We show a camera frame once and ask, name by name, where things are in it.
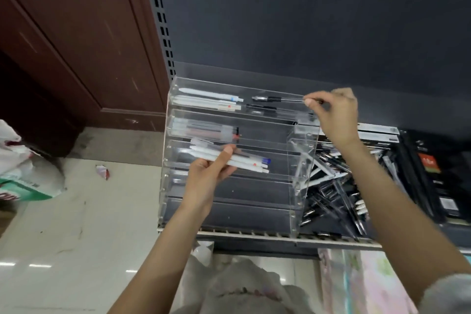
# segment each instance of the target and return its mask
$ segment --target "orange label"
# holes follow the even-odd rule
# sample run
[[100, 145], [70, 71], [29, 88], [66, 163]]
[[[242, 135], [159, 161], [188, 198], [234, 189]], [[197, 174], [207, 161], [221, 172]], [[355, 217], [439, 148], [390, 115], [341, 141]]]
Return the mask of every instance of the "orange label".
[[422, 160], [422, 164], [425, 167], [425, 170], [429, 173], [441, 173], [439, 165], [434, 156], [428, 154], [417, 153]]

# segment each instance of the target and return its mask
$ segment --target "white sleeve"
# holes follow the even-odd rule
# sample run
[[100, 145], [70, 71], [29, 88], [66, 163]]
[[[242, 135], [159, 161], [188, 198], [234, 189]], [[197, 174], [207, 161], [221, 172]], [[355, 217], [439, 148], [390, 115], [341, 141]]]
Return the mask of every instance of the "white sleeve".
[[428, 288], [420, 314], [471, 314], [471, 275], [451, 275]]

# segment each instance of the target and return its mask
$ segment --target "forearm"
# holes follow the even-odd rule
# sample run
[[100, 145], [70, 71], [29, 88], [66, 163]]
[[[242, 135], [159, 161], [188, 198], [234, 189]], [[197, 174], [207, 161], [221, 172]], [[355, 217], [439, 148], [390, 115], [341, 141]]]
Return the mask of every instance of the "forearm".
[[167, 314], [202, 222], [180, 207], [108, 314]]
[[340, 150], [365, 201], [373, 227], [409, 296], [471, 266], [437, 226], [404, 194], [361, 142]]

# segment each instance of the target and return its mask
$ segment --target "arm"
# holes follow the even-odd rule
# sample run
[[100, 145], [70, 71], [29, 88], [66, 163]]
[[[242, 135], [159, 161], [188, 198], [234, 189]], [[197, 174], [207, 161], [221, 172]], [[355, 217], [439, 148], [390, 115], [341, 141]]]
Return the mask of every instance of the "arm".
[[226, 166], [234, 148], [226, 146], [212, 164], [203, 159], [192, 162], [180, 207], [108, 314], [170, 311], [198, 229], [211, 210], [216, 184], [236, 169]]
[[[329, 102], [330, 110], [322, 108], [314, 98]], [[415, 305], [440, 278], [471, 274], [466, 258], [396, 186], [362, 144], [357, 132], [357, 101], [351, 89], [314, 92], [304, 99], [350, 166], [378, 241]]]

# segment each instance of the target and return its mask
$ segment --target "clear acrylic display rack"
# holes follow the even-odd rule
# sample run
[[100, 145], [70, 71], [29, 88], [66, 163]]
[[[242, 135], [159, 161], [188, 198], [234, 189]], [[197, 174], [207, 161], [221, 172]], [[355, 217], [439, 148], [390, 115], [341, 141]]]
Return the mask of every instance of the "clear acrylic display rack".
[[[181, 89], [229, 94], [243, 99], [214, 107]], [[252, 96], [301, 98], [301, 95], [175, 77], [169, 91], [160, 186], [159, 228], [178, 208], [188, 169], [192, 138], [270, 159], [269, 173], [237, 169], [215, 190], [203, 230], [296, 238], [312, 168], [319, 126], [303, 103], [259, 103]]]

